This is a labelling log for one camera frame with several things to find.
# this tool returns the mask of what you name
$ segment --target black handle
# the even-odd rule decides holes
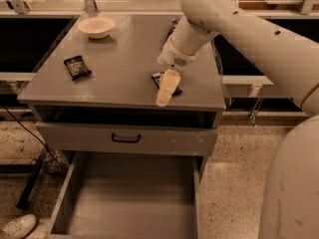
[[[121,142],[121,143],[137,143],[141,139],[141,135],[138,134],[136,138],[134,139],[120,139],[118,136],[116,136],[114,133],[112,133],[112,141],[113,142]]]

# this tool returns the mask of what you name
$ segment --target floor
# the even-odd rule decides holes
[[[275,149],[301,113],[260,113],[253,127],[248,113],[224,113],[213,154],[200,184],[203,239],[256,239],[264,181]],[[39,136],[31,119],[23,125]],[[0,121],[0,162],[30,163],[41,144],[12,120]],[[38,225],[27,237],[44,238],[64,176],[41,171],[29,197],[30,207],[16,208],[28,174],[0,174],[0,226],[20,215],[33,213]]]

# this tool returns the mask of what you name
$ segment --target cable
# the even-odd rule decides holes
[[[6,107],[2,107],[11,117],[12,119],[17,122],[23,129],[25,129],[26,131],[28,131],[29,133],[31,133],[43,146],[44,148],[46,149],[46,151],[51,155],[51,157],[53,158],[54,161],[56,161],[60,168],[61,168],[61,171],[64,172],[66,167],[64,165],[62,165],[59,160],[51,153],[51,150],[49,148],[49,146],[44,143],[37,135],[33,134],[30,130],[28,130],[22,123],[19,122],[19,120],[6,108]]]

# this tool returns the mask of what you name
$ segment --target drawer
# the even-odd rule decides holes
[[[37,122],[51,148],[122,153],[207,155],[216,129],[122,126],[90,123]]]
[[[76,152],[49,238],[196,239],[195,157]]]

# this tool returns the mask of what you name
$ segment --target bowl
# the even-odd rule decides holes
[[[115,26],[115,21],[109,17],[91,17],[82,20],[78,28],[93,39],[102,39],[109,35],[109,31]]]

